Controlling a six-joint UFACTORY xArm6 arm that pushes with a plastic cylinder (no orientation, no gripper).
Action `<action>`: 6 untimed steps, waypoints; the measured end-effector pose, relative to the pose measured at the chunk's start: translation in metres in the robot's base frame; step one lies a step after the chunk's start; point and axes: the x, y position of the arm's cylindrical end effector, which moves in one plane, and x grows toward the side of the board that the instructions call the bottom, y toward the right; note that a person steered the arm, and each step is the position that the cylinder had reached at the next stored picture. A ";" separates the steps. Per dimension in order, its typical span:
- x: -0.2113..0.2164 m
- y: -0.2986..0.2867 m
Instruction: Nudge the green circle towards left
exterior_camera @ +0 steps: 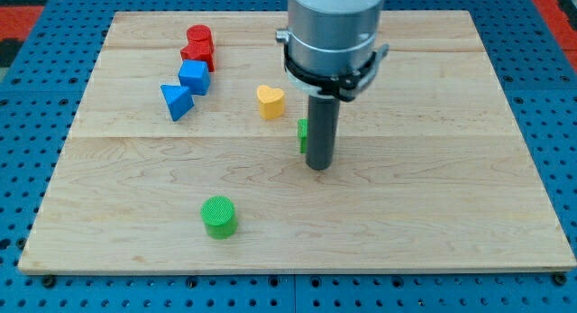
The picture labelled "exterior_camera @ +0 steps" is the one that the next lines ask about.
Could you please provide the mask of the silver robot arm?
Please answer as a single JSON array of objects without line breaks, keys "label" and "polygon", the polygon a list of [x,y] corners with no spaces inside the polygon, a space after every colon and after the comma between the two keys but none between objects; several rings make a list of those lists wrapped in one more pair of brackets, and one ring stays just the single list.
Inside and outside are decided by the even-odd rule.
[{"label": "silver robot arm", "polygon": [[374,46],[384,0],[288,0],[276,32],[289,81],[321,103],[351,102],[376,78],[389,46]]}]

